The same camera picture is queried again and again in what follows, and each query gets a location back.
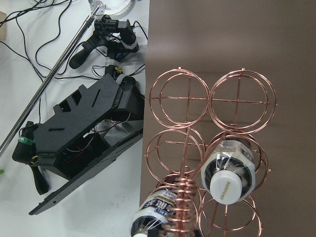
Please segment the black foam equipment case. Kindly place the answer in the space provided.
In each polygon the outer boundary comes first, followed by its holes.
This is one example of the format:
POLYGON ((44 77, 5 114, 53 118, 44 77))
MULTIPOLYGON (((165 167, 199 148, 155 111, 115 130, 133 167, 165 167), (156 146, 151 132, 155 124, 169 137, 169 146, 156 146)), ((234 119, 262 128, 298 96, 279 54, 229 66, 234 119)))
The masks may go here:
POLYGON ((95 177, 143 136, 144 97, 136 80, 104 75, 81 85, 43 124, 27 122, 12 158, 28 165, 39 194, 40 214, 95 177))

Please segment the copper wire bottle basket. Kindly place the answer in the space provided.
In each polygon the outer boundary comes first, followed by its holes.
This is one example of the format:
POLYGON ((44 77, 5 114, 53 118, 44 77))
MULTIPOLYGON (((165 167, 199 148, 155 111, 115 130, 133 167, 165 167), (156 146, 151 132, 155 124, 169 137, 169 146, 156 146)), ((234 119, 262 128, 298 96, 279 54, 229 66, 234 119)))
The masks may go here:
POLYGON ((194 180, 195 229, 200 237, 260 237, 263 223, 253 194, 270 171, 255 133, 274 116, 277 100, 270 81, 246 69, 207 82, 183 68, 162 73, 146 92, 144 162, 153 190, 158 182, 194 180), (243 200, 218 203, 203 187, 201 168, 222 140, 243 138, 254 155, 255 188, 243 200))

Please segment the tea bottle in basket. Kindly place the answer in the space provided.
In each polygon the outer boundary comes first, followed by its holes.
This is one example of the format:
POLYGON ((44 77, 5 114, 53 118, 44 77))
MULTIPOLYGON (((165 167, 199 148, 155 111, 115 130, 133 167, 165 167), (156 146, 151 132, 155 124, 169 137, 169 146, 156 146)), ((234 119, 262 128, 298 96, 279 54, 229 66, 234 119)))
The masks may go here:
POLYGON ((255 164, 250 142, 222 140, 201 168, 203 187, 220 204, 243 200, 255 188, 255 164))

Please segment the metal tripod pole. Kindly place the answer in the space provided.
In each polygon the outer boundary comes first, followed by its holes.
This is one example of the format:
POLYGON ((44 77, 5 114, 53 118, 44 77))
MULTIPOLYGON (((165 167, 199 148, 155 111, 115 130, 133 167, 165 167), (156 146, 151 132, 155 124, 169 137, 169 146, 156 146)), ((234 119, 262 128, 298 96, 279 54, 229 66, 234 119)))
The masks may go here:
POLYGON ((91 8, 91 13, 87 16, 87 18, 83 21, 81 27, 75 34, 75 36, 72 38, 68 46, 65 48, 64 52, 61 54, 53 68, 51 69, 50 73, 47 75, 46 79, 43 81, 43 83, 40 85, 20 117, 18 118, 15 125, 12 127, 10 132, 8 133, 7 137, 3 141, 3 143, 0 146, 0 156, 2 156, 9 146, 10 142, 16 135, 16 133, 19 131, 21 126, 23 125, 24 121, 32 111, 32 109, 35 107, 35 105, 38 103, 39 99, 42 97, 48 86, 50 85, 52 79, 55 77, 55 75, 58 73, 60 68, 63 66, 65 61, 70 57, 70 54, 74 51, 76 44, 79 42, 79 40, 82 38, 86 30, 90 27, 95 17, 100 13, 104 13, 106 5, 101 0, 89 0, 89 5, 91 8))

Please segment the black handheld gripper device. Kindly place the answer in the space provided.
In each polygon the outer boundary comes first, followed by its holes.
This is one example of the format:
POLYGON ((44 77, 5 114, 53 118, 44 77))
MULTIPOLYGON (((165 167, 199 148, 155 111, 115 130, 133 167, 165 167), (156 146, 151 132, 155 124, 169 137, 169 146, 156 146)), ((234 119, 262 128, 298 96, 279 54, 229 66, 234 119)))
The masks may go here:
POLYGON ((106 47, 110 53, 109 57, 118 62, 124 53, 135 53, 139 50, 139 44, 129 20, 114 20, 109 15, 103 15, 101 19, 94 21, 93 34, 82 46, 83 49, 69 62, 72 69, 79 68, 90 53, 100 46, 106 47))

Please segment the tea bottle lying low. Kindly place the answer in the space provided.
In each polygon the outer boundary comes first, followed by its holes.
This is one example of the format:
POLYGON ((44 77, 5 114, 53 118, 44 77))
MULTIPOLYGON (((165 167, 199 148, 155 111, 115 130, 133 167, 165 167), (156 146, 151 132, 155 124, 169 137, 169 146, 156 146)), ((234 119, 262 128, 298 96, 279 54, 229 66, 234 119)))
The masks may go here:
POLYGON ((199 237, 195 229, 197 187, 192 179, 158 182, 131 222, 132 237, 199 237))

